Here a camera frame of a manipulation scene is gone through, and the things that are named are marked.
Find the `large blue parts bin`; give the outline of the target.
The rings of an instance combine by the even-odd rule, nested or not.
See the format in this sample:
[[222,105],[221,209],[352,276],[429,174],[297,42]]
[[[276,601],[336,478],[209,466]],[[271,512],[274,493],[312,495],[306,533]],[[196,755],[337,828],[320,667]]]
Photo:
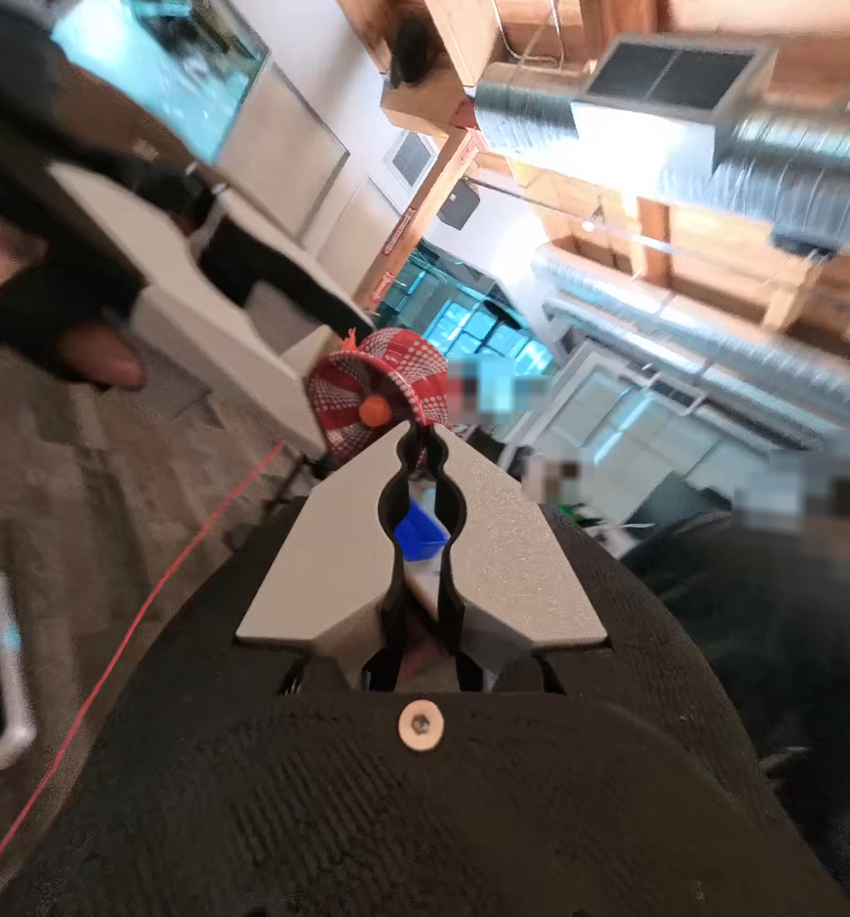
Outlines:
[[450,540],[442,523],[416,501],[410,501],[408,511],[396,525],[394,537],[407,563],[440,556]]

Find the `wooden post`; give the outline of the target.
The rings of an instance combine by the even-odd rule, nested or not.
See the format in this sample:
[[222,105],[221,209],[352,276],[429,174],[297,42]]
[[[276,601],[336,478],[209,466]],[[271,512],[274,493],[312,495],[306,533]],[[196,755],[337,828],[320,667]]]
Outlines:
[[411,203],[387,236],[357,291],[366,310],[379,306],[400,270],[478,153],[473,132],[453,128]]

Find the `person's left hand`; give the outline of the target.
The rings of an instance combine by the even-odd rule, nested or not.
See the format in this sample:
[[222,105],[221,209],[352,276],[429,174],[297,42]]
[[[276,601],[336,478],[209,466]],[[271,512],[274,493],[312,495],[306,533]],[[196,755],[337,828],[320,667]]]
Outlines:
[[140,283],[78,226],[0,196],[0,347],[53,377],[138,391],[146,365],[119,318]]

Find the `white door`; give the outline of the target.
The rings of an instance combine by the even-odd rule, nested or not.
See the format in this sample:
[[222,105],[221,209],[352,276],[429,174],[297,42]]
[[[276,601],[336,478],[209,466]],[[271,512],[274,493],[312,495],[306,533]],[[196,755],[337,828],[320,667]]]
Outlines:
[[390,199],[367,178],[344,205],[316,254],[321,269],[352,297],[399,218]]
[[215,170],[301,242],[349,157],[325,120],[268,60],[237,111]]

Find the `black wall speaker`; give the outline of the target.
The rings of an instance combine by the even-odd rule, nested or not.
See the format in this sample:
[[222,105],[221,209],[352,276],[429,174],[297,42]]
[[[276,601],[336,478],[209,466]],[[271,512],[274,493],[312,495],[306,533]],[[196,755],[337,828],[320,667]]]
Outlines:
[[473,217],[480,203],[478,187],[469,179],[460,179],[443,201],[437,219],[443,225],[461,231]]

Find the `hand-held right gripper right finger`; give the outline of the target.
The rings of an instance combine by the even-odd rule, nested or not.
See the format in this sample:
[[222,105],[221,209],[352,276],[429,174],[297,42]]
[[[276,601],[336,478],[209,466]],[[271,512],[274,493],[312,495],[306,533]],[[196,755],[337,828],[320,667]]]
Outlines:
[[603,623],[538,504],[445,427],[432,428],[447,648],[499,674],[513,658],[601,647]]

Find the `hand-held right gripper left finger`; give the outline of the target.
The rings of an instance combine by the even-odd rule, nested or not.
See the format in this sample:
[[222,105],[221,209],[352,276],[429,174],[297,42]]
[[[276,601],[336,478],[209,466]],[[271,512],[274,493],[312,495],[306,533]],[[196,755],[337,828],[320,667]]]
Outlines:
[[381,607],[403,581],[394,522],[381,501],[392,483],[408,498],[401,423],[308,494],[236,631],[248,646],[333,659],[348,678],[385,644]]

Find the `red white yo-yo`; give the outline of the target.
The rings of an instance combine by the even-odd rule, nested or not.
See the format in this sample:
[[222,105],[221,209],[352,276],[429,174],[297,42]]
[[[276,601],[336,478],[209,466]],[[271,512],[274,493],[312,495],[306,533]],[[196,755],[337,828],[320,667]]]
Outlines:
[[341,466],[405,421],[420,427],[449,421],[442,353],[408,329],[353,331],[316,364],[306,383],[327,454]]

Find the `silver spiral air duct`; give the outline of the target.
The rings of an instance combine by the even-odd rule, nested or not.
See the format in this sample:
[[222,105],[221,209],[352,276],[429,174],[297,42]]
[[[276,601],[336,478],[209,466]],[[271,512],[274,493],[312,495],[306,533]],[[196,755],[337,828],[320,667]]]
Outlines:
[[850,362],[748,323],[683,294],[632,280],[550,243],[532,259],[534,274],[557,292],[561,315],[605,317],[716,362],[767,392],[814,407],[850,425]]

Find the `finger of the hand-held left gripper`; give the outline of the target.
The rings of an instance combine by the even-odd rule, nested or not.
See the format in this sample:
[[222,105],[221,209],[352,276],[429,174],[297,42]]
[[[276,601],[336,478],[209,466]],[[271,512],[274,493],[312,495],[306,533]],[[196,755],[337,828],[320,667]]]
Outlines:
[[203,224],[203,275],[269,345],[295,345],[318,327],[362,342],[375,329],[315,258],[232,190]]
[[127,257],[145,281],[130,328],[177,369],[213,395],[240,396],[283,430],[286,440],[314,458],[325,438],[305,382],[336,338],[315,327],[277,353],[251,315],[230,302],[196,268],[183,235],[168,217],[109,179],[66,163],[49,174]]

